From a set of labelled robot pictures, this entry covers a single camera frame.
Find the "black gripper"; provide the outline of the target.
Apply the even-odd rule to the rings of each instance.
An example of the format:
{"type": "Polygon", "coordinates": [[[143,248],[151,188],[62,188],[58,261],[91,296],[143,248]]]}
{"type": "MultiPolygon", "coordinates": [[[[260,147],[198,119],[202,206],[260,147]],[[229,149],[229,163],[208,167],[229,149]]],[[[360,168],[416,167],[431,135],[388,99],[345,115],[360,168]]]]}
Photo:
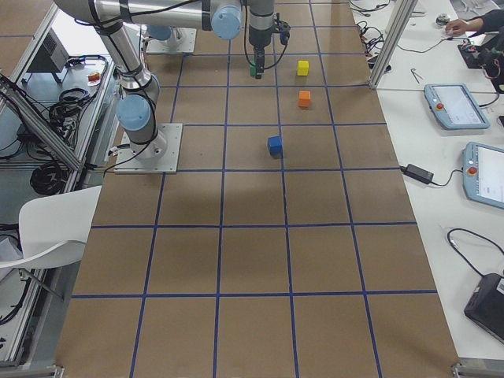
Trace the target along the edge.
{"type": "Polygon", "coordinates": [[[254,46],[254,63],[255,63],[255,78],[257,80],[262,78],[263,66],[261,63],[265,62],[265,49],[261,46],[254,46]]]}

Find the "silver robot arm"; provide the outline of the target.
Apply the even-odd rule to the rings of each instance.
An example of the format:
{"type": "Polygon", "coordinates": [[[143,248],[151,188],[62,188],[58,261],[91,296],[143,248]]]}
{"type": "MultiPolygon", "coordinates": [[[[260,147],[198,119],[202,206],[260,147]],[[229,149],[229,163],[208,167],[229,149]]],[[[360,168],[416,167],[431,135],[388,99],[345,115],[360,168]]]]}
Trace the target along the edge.
{"type": "Polygon", "coordinates": [[[167,140],[155,118],[160,84],[129,39],[126,24],[159,28],[186,27],[234,39],[241,28],[240,1],[56,1],[59,10],[93,28],[116,64],[125,97],[117,104],[117,119],[132,155],[158,158],[167,140]]]}
{"type": "Polygon", "coordinates": [[[265,70],[265,49],[272,35],[284,31],[274,13],[274,1],[168,1],[151,11],[147,25],[159,28],[197,28],[213,32],[224,40],[243,34],[252,53],[245,53],[250,71],[256,79],[265,70]]]}

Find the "person's hand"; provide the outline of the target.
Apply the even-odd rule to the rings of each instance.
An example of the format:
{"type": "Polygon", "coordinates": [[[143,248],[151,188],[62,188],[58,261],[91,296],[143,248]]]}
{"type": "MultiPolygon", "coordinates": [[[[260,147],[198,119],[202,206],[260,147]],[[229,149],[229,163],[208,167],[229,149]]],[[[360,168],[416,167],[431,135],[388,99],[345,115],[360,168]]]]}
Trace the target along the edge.
{"type": "Polygon", "coordinates": [[[470,24],[462,19],[452,20],[445,27],[446,35],[450,37],[460,36],[466,33],[470,24]]]}

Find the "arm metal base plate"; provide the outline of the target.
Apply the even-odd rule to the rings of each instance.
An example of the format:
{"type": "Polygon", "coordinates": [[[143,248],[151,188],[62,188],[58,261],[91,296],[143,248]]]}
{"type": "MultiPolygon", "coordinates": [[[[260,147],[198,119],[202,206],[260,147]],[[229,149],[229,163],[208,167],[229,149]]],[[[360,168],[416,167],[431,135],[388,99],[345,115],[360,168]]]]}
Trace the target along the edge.
{"type": "Polygon", "coordinates": [[[122,144],[128,147],[117,154],[116,174],[150,174],[177,172],[180,156],[180,144],[183,134],[181,123],[163,123],[157,125],[157,138],[143,150],[143,146],[130,144],[126,132],[122,135],[122,144]]]}
{"type": "Polygon", "coordinates": [[[192,54],[197,31],[194,28],[156,27],[149,25],[146,32],[148,54],[192,54]]]}

